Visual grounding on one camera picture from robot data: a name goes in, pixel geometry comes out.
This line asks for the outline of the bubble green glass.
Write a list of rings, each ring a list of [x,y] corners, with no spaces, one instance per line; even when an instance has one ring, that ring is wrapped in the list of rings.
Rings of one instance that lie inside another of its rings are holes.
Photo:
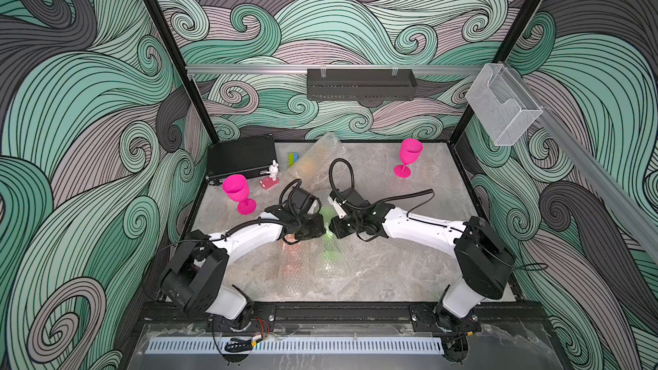
[[[309,273],[321,292],[339,293],[351,280],[351,261],[332,231],[331,221],[336,212],[332,207],[322,207],[320,215],[326,232],[311,243]]]

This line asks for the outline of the pink wine glass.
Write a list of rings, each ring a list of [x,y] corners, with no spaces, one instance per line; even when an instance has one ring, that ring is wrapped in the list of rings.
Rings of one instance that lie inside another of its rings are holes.
[[[249,198],[250,189],[245,176],[240,174],[229,176],[222,183],[222,189],[229,199],[236,202],[236,210],[239,214],[246,216],[256,210],[256,202]]]
[[[399,178],[408,178],[411,175],[410,165],[416,163],[423,153],[423,144],[416,139],[406,139],[402,142],[399,158],[402,164],[397,165],[393,172]]]

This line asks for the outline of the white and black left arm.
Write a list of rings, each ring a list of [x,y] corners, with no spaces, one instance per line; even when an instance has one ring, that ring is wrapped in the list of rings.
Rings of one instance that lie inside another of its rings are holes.
[[[159,286],[191,319],[212,314],[240,321],[248,315],[250,299],[223,284],[226,269],[268,243],[282,240],[293,245],[325,233],[319,212],[299,214],[282,206],[269,207],[258,218],[225,232],[209,236],[193,231],[176,248],[159,277]]]

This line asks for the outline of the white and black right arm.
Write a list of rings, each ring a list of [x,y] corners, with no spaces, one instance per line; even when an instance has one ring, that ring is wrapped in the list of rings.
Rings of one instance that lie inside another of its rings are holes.
[[[330,203],[337,214],[332,231],[339,238],[366,233],[407,240],[457,260],[460,277],[447,287],[438,305],[440,313],[464,320],[482,301],[500,300],[504,295],[515,257],[485,219],[433,219],[387,203],[367,209],[337,200]]]

